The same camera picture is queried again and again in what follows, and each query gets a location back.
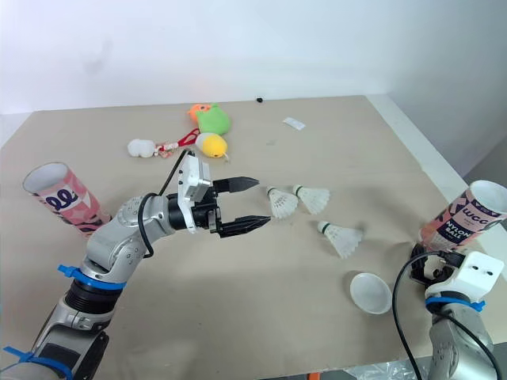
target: shuttlecock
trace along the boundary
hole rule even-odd
[[[268,188],[267,193],[271,203],[271,212],[275,218],[287,218],[298,207],[298,197],[289,192]]]
[[[342,259],[352,255],[360,241],[363,240],[363,231],[335,226],[329,222],[319,222],[317,229],[326,235]]]
[[[327,188],[306,188],[296,184],[292,192],[301,199],[312,215],[324,210],[330,200],[330,191]]]

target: pink shuttlecock tube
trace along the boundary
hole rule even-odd
[[[111,220],[97,198],[62,162],[34,169],[23,181],[23,188],[85,237]]]
[[[488,180],[472,182],[439,215],[419,231],[428,250],[463,246],[507,218],[507,188]]]

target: silver robot arm segment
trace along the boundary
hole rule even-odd
[[[139,262],[152,256],[145,254],[147,247],[176,230],[206,229],[225,238],[265,225],[270,217],[251,215],[222,223],[216,202],[221,192],[240,192],[256,184],[248,177],[211,181],[208,164],[189,153],[179,171],[178,194],[130,199],[90,237],[80,268],[59,266],[73,278],[70,290],[56,304],[31,351],[6,349],[20,362],[4,369],[1,379],[91,380],[109,342],[104,329],[116,301]],[[145,238],[138,224],[143,200]]]
[[[441,312],[451,315],[464,324],[490,351],[493,351],[493,341],[476,310],[458,303],[449,303],[442,307]],[[429,338],[433,345],[429,380],[494,380],[497,378],[484,351],[448,319],[434,316]]]

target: cable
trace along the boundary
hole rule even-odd
[[[157,196],[157,194],[155,194],[154,192],[146,194],[143,197],[143,200],[141,200],[139,210],[137,211],[137,225],[139,226],[139,232],[141,233],[141,238],[143,239],[144,245],[148,250],[148,253],[144,255],[144,259],[147,259],[148,257],[152,257],[154,255],[154,250],[153,247],[151,246],[150,241],[148,240],[148,236],[146,235],[146,230],[144,229],[144,221],[143,221],[144,206],[152,196]]]
[[[409,356],[410,363],[412,364],[412,367],[414,368],[415,375],[417,377],[417,380],[422,380],[421,372],[419,371],[419,367],[417,366],[417,363],[415,363],[414,356],[412,355],[412,351],[409,348],[408,343],[406,342],[405,334],[403,333],[402,327],[399,324],[398,319],[398,310],[396,307],[396,301],[398,299],[398,288],[399,288],[399,282],[403,276],[403,273],[405,273],[405,270],[415,263],[416,261],[420,259],[424,259],[428,256],[437,256],[438,251],[436,252],[426,252],[421,253],[420,255],[412,257],[410,260],[408,260],[402,267],[402,270],[399,271],[398,277],[396,278],[395,287],[393,287],[393,298],[392,298],[392,308],[393,308],[393,317],[395,318],[395,325],[396,329],[398,330],[399,339],[402,341],[403,347],[405,348],[406,354]]]
[[[474,340],[474,342],[484,351],[488,359],[491,361],[491,364],[493,364],[493,368],[495,372],[497,373],[497,380],[501,380],[501,369],[500,366],[498,366],[498,362],[493,356],[493,353],[484,345],[483,342],[472,332],[470,331],[463,323],[456,320],[454,317],[451,317],[448,314],[444,313],[434,313],[435,315],[438,315],[439,317],[448,319],[452,323],[454,323],[456,326],[458,326],[460,329],[462,329],[470,338]]]
[[[171,169],[171,173],[169,173],[169,176],[167,177],[166,179],[166,182],[164,183],[164,185],[162,186],[162,188],[160,189],[160,192],[158,192],[158,194],[161,196],[164,191],[167,189],[167,186],[169,186],[169,183],[171,182],[171,180],[173,179],[173,175],[174,173],[176,173],[176,169],[178,168],[178,166],[181,164],[181,160],[183,160],[183,157],[185,156],[185,154],[189,153],[190,150],[188,149],[183,149],[183,151],[181,152],[180,154],[180,157],[177,158],[177,161],[176,163],[174,164],[173,168]]]
[[[166,179],[166,182],[164,182],[164,185],[160,189],[160,192],[158,192],[158,194],[155,194],[154,192],[150,192],[143,197],[143,200],[141,200],[141,204],[139,205],[139,210],[137,211],[137,225],[139,226],[139,232],[141,233],[141,238],[143,239],[143,243],[148,250],[148,253],[146,255],[144,255],[144,257],[143,257],[144,259],[147,259],[147,258],[152,257],[154,255],[153,247],[151,246],[150,240],[148,239],[148,236],[146,234],[146,230],[144,228],[143,215],[144,215],[144,207],[146,206],[146,202],[152,196],[162,196],[163,195],[164,191],[167,189],[167,186],[169,186],[169,183],[173,179],[173,176],[176,173],[178,166],[181,164],[183,157],[189,152],[190,152],[190,150],[188,150],[188,149],[184,149],[181,152],[180,157],[178,157],[178,159],[176,160],[176,163],[174,164],[173,168],[171,169],[169,176]]]

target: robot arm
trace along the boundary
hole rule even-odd
[[[208,164],[188,154],[178,176],[178,194],[151,196],[138,218],[143,197],[124,203],[115,218],[89,239],[80,266],[59,266],[74,280],[40,330],[29,353],[2,372],[2,380],[91,380],[109,342],[105,328],[128,279],[145,255],[147,245],[177,230],[210,230],[220,237],[245,234],[266,224],[270,217],[246,216],[222,223],[216,199],[221,192],[239,192],[258,184],[236,177],[211,181]],[[142,220],[145,238],[139,231]]]
[[[421,252],[424,249],[416,246],[413,256]],[[494,380],[497,374],[491,358],[448,317],[468,329],[487,350],[493,351],[493,341],[482,323],[480,311],[486,304],[482,299],[493,288],[504,263],[477,251],[466,256],[456,252],[442,252],[438,256],[445,266],[433,273],[433,279],[424,275],[425,259],[412,265],[411,274],[412,279],[427,286],[426,309],[433,315],[429,330],[433,345],[429,379]]]

